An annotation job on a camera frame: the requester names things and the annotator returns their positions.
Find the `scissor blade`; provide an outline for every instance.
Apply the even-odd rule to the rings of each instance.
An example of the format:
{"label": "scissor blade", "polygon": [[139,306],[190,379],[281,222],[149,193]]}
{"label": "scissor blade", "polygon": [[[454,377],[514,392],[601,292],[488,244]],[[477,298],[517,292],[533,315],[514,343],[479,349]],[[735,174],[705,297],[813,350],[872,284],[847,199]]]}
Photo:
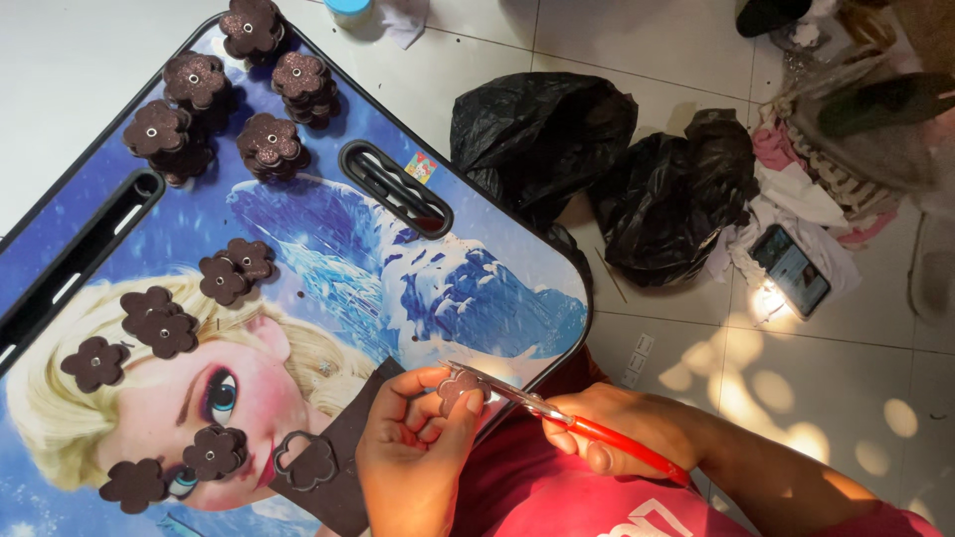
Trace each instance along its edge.
{"label": "scissor blade", "polygon": [[463,369],[475,374],[478,380],[482,382],[486,382],[488,386],[491,387],[491,390],[494,391],[494,393],[500,395],[501,397],[508,398],[518,404],[527,404],[528,401],[533,400],[531,396],[527,394],[526,392],[524,392],[523,390],[519,390],[515,388],[514,386],[511,386],[507,382],[504,382],[503,380],[500,380],[495,376],[490,376],[484,373],[483,371],[481,371],[480,369],[475,369],[471,366],[459,364],[454,361],[451,361],[451,365],[453,367]]}

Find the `scissors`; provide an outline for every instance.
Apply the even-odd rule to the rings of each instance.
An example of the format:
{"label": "scissors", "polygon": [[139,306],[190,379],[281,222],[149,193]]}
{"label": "scissors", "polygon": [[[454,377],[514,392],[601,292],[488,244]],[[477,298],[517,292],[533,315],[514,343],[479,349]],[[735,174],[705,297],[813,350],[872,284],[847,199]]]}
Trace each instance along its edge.
{"label": "scissors", "polygon": [[567,414],[564,414],[558,410],[556,406],[544,402],[541,396],[523,392],[522,390],[519,390],[502,380],[498,380],[497,378],[490,376],[481,370],[466,366],[464,364],[459,364],[454,361],[438,361],[441,364],[450,367],[455,373],[461,370],[473,373],[477,376],[478,380],[487,383],[488,386],[491,387],[491,391],[523,406],[529,410],[531,414],[537,416],[538,418],[546,419],[552,423],[556,423],[567,431],[577,433],[588,440],[602,441],[607,445],[612,445],[613,447],[632,455],[638,461],[646,463],[654,470],[658,470],[667,474],[668,479],[674,483],[677,483],[680,486],[690,485],[690,474],[687,473],[686,470],[634,439],[628,438],[614,430],[594,423],[589,419],[584,419],[580,416],[568,416]]}

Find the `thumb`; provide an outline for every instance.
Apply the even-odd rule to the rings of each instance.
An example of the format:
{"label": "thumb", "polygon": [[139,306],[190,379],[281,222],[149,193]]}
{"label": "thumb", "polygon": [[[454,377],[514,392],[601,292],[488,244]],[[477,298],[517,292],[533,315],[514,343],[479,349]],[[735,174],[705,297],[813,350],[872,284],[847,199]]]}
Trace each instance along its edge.
{"label": "thumb", "polygon": [[484,394],[480,390],[471,390],[461,395],[451,409],[441,436],[428,450],[428,457],[440,459],[456,470],[460,469],[471,453],[483,407]]}
{"label": "thumb", "polygon": [[651,479],[666,477],[663,472],[601,441],[591,442],[584,458],[590,469],[602,476],[643,476]]}

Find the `hand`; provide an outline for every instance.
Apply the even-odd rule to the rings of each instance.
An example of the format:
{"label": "hand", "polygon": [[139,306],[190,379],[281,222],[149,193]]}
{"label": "hand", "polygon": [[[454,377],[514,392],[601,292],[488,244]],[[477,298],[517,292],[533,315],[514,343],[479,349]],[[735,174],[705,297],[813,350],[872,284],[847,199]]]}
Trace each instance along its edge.
{"label": "hand", "polygon": [[480,424],[484,394],[460,397],[438,412],[433,388],[451,372],[421,368],[385,382],[355,449],[358,480],[374,537],[443,537],[455,518],[457,480]]}
{"label": "hand", "polygon": [[[579,394],[552,397],[548,403],[567,415],[590,419],[630,437],[690,471],[708,455],[712,417],[666,397],[641,394],[598,382]],[[580,455],[600,475],[664,479],[634,457],[603,442],[592,442],[546,419],[550,443],[568,455]]]}

